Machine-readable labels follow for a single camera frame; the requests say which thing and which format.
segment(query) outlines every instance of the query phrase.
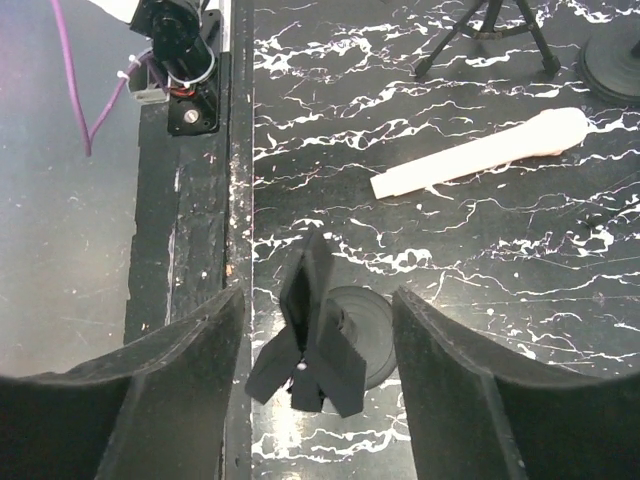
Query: black round base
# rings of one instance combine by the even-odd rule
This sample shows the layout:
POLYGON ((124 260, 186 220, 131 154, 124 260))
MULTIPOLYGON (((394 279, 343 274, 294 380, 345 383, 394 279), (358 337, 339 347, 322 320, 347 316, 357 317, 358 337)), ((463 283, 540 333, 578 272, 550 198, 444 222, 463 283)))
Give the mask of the black round base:
POLYGON ((640 106, 640 22, 617 20, 601 28, 580 51, 578 74, 589 90, 619 106, 640 106))
POLYGON ((344 333, 354 339, 355 349, 367 362, 367 390, 377 387, 397 366, 391 305, 362 287, 334 288, 328 297, 347 312, 355 326, 353 332, 344 333))

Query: white plastic rod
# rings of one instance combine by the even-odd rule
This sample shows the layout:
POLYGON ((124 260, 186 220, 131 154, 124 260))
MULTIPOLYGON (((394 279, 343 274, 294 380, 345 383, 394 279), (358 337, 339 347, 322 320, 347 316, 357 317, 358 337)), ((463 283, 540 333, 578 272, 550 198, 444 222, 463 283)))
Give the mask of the white plastic rod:
POLYGON ((544 110, 516 127, 390 168, 371 186, 377 199, 397 197, 515 160, 560 155, 587 133, 589 121, 579 108, 544 110))

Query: black marble surface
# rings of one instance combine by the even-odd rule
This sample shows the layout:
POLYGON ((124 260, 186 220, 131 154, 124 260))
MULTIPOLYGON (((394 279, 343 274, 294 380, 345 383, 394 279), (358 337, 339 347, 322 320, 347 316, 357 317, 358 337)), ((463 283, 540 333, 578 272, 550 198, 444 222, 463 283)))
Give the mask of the black marble surface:
MULTIPOLYGON (((531 358, 614 376, 640 366, 640 112, 593 98, 579 47, 637 2, 531 4, 563 68, 541 73, 530 36, 458 37, 429 77, 412 65, 469 7, 460 1, 258 0, 255 40, 254 355, 283 325, 287 254, 323 227, 335 285, 399 285, 531 358), (580 107, 592 132, 557 158, 515 162, 376 201, 376 173, 527 120, 580 107)), ((507 2, 499 25, 519 21, 507 2)), ((253 477, 415 478, 397 374, 347 420, 253 406, 253 477)))

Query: metal screw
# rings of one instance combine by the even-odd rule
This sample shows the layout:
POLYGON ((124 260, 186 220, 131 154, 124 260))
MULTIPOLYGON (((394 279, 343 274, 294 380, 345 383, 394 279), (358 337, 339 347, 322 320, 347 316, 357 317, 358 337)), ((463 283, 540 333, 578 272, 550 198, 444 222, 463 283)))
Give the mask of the metal screw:
POLYGON ((184 121, 186 123, 196 123, 200 119, 200 112, 197 110, 187 110, 184 114, 184 121))

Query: tripod leg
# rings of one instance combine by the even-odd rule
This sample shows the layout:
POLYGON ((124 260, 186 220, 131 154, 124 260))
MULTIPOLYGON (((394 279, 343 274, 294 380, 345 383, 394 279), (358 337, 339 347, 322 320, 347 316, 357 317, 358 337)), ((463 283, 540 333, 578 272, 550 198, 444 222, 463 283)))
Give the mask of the tripod leg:
POLYGON ((458 31, 460 31, 460 27, 462 25, 467 24, 467 22, 480 9, 480 7, 485 1, 486 0, 479 0, 473 7, 471 7, 471 9, 467 13, 465 13, 464 16, 460 20, 458 20, 458 22, 456 22, 456 24, 453 26, 453 28, 447 34, 447 36, 444 37, 444 39, 438 44, 438 46, 433 50, 433 52, 431 52, 431 55, 429 55, 426 59, 420 60, 420 63, 418 64, 415 70, 416 80, 420 80, 422 77, 426 75, 426 73, 429 71, 429 69, 433 65, 433 62, 435 62, 437 56, 440 55, 442 50, 444 50, 444 47, 446 47, 448 43, 453 39, 453 37, 456 36, 458 31))
POLYGON ((484 16, 484 22, 480 31, 482 33, 494 33, 496 28, 496 22, 500 15, 500 9, 502 8, 502 0, 489 0, 489 6, 487 7, 487 13, 484 16))
POLYGON ((518 8, 520 8, 524 21, 529 27, 529 30, 531 30, 531 35, 533 35, 533 39, 536 41, 536 45, 538 45, 538 50, 540 50, 540 53, 542 54, 542 65, 544 66, 544 70, 548 75, 553 77, 558 73, 558 70, 560 70, 560 60, 558 60, 558 57, 556 57, 549 48, 544 35, 542 35, 542 30, 540 30, 540 25, 538 25, 536 17, 533 15, 527 0, 516 0, 516 3, 518 4, 518 8))

